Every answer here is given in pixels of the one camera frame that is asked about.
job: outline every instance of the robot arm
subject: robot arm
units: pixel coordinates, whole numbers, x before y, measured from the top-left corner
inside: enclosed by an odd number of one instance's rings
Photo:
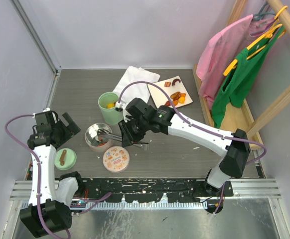
[[[46,224],[55,233],[71,227],[72,216],[69,207],[74,194],[80,192],[83,185],[80,175],[74,172],[61,176],[59,187],[55,190],[56,149],[81,130],[67,113],[63,114],[69,123],[68,126],[65,126],[57,113],[49,108],[42,113],[35,114],[34,117],[36,125],[33,127],[33,134],[27,144],[41,162],[40,207]],[[36,159],[33,155],[32,160],[35,164]],[[37,212],[38,174],[38,167],[34,166],[29,206],[20,211],[21,221],[36,238],[47,235]]]
[[[123,110],[124,120],[119,122],[122,133],[122,147],[132,145],[142,140],[147,131],[154,133],[175,135],[189,139],[203,145],[222,157],[220,162],[209,171],[205,180],[205,189],[210,195],[215,195],[222,185],[231,177],[242,177],[250,153],[247,143],[232,141],[225,137],[247,139],[244,131],[238,129],[235,133],[216,129],[190,118],[191,124],[184,122],[172,108],[160,106],[155,110],[139,98],[133,99],[128,105],[117,103]],[[192,127],[198,125],[209,131],[223,135],[222,138],[213,136],[200,129]]]

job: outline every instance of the green cup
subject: green cup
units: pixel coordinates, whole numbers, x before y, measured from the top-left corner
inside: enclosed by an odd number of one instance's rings
[[[107,105],[109,103],[115,103],[119,100],[118,95],[113,92],[106,92],[99,97],[99,107],[104,117],[104,120],[108,124],[117,124],[123,119],[123,112],[118,112],[113,107],[108,109]]]

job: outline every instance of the wooden table surface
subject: wooden table surface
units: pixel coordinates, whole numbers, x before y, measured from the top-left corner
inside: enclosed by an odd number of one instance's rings
[[[204,122],[201,105],[191,69],[151,69],[160,80],[179,75],[193,103],[178,108],[186,116]],[[76,164],[67,171],[55,168],[55,176],[78,171],[82,177],[184,177],[205,178],[220,157],[211,150],[189,140],[148,132],[143,139],[150,143],[149,151],[130,146],[130,164],[121,173],[111,173],[103,166],[103,153],[93,152],[86,144],[84,133],[92,124],[105,122],[98,107],[98,98],[114,89],[125,69],[62,70],[52,102],[59,115],[68,112],[81,132],[61,148],[71,148],[77,154]],[[120,134],[118,125],[110,125]],[[246,166],[244,177],[258,178],[254,165]]]

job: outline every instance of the wooden rack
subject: wooden rack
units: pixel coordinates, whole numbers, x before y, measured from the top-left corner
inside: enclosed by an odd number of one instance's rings
[[[247,0],[236,0],[231,15],[229,17],[227,25],[237,21],[244,10]],[[271,8],[278,12],[283,8],[283,4],[280,0],[268,0]],[[290,14],[287,9],[284,9],[279,15],[280,22],[284,25],[287,33],[290,34]],[[193,74],[197,90],[201,86],[201,80],[196,75],[197,65],[193,68]],[[210,110],[207,105],[206,98],[199,96],[200,103],[203,109],[204,118],[206,124],[214,126],[213,119],[210,114]],[[290,85],[271,103],[271,105],[256,119],[250,112],[246,99],[243,102],[241,108],[236,108],[229,103],[226,107],[225,117],[221,124],[221,129],[235,131],[237,128],[246,131],[248,139],[262,143],[259,135],[259,130],[270,122],[277,114],[279,114],[287,105],[290,104]],[[257,145],[252,144],[251,149],[258,149]]]

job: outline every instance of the sausage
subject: sausage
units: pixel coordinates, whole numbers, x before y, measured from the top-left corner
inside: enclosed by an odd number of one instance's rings
[[[171,85],[172,85],[172,86],[175,86],[175,83],[176,83],[176,82],[180,82],[180,79],[174,79],[174,80],[173,80],[173,83],[172,83]]]

